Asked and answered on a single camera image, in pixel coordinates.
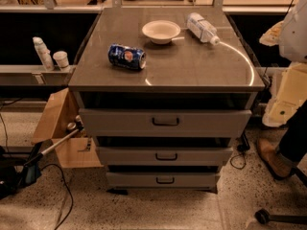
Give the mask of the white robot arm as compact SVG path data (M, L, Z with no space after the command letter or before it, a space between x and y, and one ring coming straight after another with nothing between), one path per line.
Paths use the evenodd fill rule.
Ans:
M307 0L299 0L285 18L259 39L266 46L277 45L279 54L291 64L281 73L265 109L262 122L268 127L285 125L307 100Z

